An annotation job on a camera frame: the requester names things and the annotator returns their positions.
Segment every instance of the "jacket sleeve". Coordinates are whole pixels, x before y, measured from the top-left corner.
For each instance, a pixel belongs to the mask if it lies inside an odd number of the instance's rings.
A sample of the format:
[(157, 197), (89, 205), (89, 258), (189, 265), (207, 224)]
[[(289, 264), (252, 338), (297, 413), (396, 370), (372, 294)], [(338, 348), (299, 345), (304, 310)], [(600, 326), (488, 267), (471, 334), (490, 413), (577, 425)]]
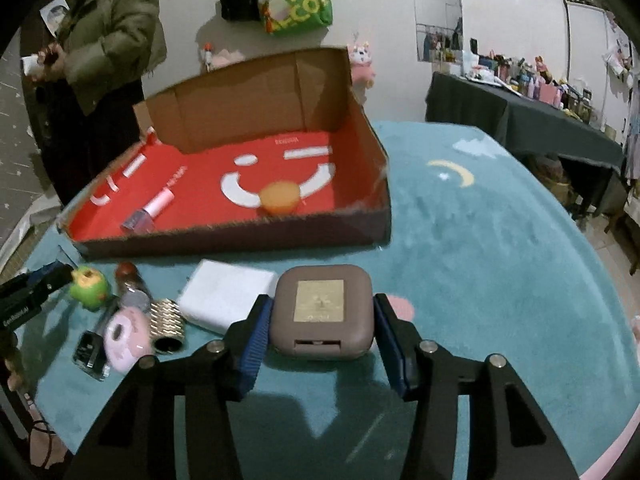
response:
[(113, 0), (111, 31), (95, 43), (68, 53), (68, 83), (85, 85), (130, 70), (142, 57), (148, 57), (159, 8), (158, 0)]

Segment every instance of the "table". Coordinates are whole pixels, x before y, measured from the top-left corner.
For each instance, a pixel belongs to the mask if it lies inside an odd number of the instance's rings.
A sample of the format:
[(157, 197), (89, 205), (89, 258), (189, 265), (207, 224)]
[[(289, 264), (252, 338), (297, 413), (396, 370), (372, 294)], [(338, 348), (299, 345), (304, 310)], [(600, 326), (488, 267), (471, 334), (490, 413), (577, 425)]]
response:
[[(298, 265), (355, 264), (375, 292), (405, 298), (425, 338), (453, 354), (507, 356), (555, 427), (579, 473), (618, 437), (640, 403), (640, 371), (616, 289), (559, 203), (505, 149), (476, 128), (375, 123), (390, 157), (393, 232), (382, 248), (340, 248), (209, 258), (282, 273)], [(54, 228), (27, 262), (60, 252)], [(136, 261), (156, 298), (176, 298), (199, 258)], [(113, 276), (117, 262), (92, 265)], [(122, 377), (98, 383), (71, 362), (97, 314), (63, 293), (18, 336), (36, 402), (77, 450)], [(188, 326), (191, 354), (212, 338)], [(415, 407), (390, 390), (376, 350), (343, 363), (292, 362), (270, 352), (255, 389), (229, 405), (247, 480), (399, 478)], [(180, 428), (184, 418), (176, 424)], [(456, 480), (468, 449), (460, 402)], [(178, 443), (184, 430), (178, 430)], [(179, 464), (184, 449), (178, 446)], [(178, 478), (185, 478), (178, 464)]]
[(582, 196), (582, 209), (598, 206), (620, 176), (622, 147), (560, 110), (504, 88), (434, 73), (426, 120), (476, 126), (515, 156), (554, 154)]

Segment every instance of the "cardboard box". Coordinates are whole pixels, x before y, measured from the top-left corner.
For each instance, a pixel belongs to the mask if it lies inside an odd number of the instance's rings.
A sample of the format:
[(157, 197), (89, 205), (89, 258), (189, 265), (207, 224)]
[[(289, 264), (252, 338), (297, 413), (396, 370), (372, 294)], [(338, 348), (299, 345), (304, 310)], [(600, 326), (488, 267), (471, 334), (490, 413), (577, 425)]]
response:
[[(153, 127), (161, 144), (141, 143), (114, 161), (61, 218), (60, 228), (89, 258), (388, 243), (388, 159), (351, 92), (350, 73), (346, 49), (315, 48), (227, 66), (149, 98), (135, 107), (136, 117), (141, 132)], [(313, 147), (322, 142), (324, 148)], [(254, 161), (240, 167), (237, 155), (247, 150), (262, 150), (270, 165), (244, 168), (260, 158), (252, 155)], [(132, 176), (132, 161), (141, 159)], [(279, 180), (303, 180), (316, 163), (324, 176), (326, 168), (332, 173), (286, 217), (232, 203), (223, 186), (223, 180), (254, 185), (238, 192), (257, 196), (261, 179), (282, 174)], [(124, 218), (178, 167), (186, 171), (157, 230), (122, 231)]]

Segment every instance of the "black pants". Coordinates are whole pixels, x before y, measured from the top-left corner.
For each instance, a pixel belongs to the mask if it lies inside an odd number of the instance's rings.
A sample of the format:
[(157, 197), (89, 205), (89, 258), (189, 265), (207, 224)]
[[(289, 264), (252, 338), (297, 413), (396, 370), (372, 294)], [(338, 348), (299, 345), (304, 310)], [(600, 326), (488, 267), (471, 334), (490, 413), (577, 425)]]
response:
[(51, 138), (42, 161), (63, 205), (140, 138), (132, 106), (144, 100), (142, 82), (105, 95), (85, 117), (66, 81), (46, 87)]

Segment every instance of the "gold textured cylinder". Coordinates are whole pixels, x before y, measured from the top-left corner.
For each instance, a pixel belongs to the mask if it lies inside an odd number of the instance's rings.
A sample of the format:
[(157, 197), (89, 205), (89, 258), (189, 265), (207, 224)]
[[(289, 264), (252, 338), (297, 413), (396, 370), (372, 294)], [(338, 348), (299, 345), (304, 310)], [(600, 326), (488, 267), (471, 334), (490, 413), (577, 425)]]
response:
[(184, 347), (184, 319), (178, 305), (171, 300), (158, 300), (149, 310), (151, 346), (159, 354), (174, 354)]

